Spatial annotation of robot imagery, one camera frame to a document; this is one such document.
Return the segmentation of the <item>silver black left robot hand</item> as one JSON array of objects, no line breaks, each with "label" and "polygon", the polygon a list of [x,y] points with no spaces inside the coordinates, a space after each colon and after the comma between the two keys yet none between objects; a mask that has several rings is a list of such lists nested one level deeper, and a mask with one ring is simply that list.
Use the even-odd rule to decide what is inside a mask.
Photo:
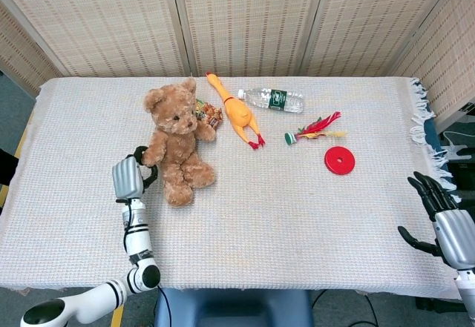
[{"label": "silver black left robot hand", "polygon": [[145,190],[157,180],[157,166],[151,168],[151,174],[143,178],[141,166],[143,155],[148,148],[139,146],[132,154],[115,164],[112,168],[112,178],[114,183],[114,192],[118,202],[129,199],[140,199]]}]

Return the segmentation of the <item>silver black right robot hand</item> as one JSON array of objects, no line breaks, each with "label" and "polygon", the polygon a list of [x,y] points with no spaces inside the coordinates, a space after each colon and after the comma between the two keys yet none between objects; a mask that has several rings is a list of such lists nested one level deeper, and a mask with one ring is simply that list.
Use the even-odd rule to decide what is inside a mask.
[{"label": "silver black right robot hand", "polygon": [[433,243],[413,237],[403,227],[398,227],[402,239],[412,248],[423,251],[457,271],[474,269],[474,219],[459,208],[455,199],[434,178],[415,171],[407,178],[416,189],[436,238]]}]

